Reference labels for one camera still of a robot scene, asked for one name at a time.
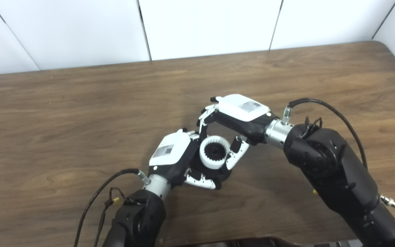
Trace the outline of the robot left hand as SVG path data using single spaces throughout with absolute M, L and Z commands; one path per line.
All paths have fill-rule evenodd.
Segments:
M 220 190 L 221 182 L 205 175 L 199 167 L 201 142 L 198 132 L 186 128 L 165 136 L 149 160 L 149 177 L 163 178 L 170 189 L 187 183 Z

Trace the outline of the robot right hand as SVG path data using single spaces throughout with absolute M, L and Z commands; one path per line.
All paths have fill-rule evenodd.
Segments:
M 201 136 L 207 134 L 208 125 L 217 122 L 239 134 L 234 141 L 225 165 L 232 170 L 250 145 L 269 144 L 270 131 L 281 119 L 268 106 L 241 94 L 212 97 L 212 105 L 206 106 L 199 116 L 196 126 Z

